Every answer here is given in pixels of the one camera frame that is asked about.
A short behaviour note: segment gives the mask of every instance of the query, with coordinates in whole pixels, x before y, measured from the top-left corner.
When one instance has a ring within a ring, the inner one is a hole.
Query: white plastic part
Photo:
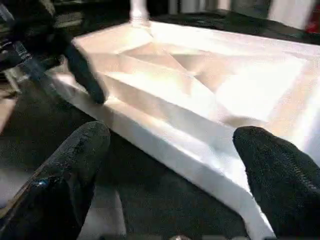
[[[149,25],[149,12],[146,0],[130,0],[130,21],[134,27]]]
[[[237,212],[251,239],[273,237],[232,135],[262,126],[318,160],[320,47],[159,22],[149,31],[77,38],[110,97],[97,106],[63,77],[72,90],[61,94]]]

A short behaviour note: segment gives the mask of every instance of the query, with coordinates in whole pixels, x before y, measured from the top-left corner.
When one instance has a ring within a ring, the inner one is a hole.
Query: white post
[[[149,25],[146,0],[130,0],[130,21],[134,27]]]

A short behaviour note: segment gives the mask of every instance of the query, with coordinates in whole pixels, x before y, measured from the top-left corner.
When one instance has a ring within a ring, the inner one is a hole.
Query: dark work surface
[[[18,98],[0,136],[1,181],[10,176],[23,177],[18,183],[17,179],[13,183],[6,179],[10,184],[1,184],[2,193],[17,191],[26,176],[31,175],[64,139],[93,120],[73,106],[62,109],[53,105],[30,83],[24,89],[27,91]],[[88,220],[87,232],[116,232],[105,226],[110,225],[113,217],[108,209],[111,208],[108,206],[110,190],[107,190],[110,188],[119,193],[128,234],[170,237],[183,234],[193,239],[199,239],[202,234],[246,236],[240,216],[113,132],[109,154],[98,178],[99,192],[90,210],[99,217]],[[84,235],[88,237],[81,239],[96,239],[90,233]]]
[[[232,11],[216,10],[203,13],[163,15],[152,19],[170,24],[320,45],[320,34],[309,34],[275,21],[254,18]]]

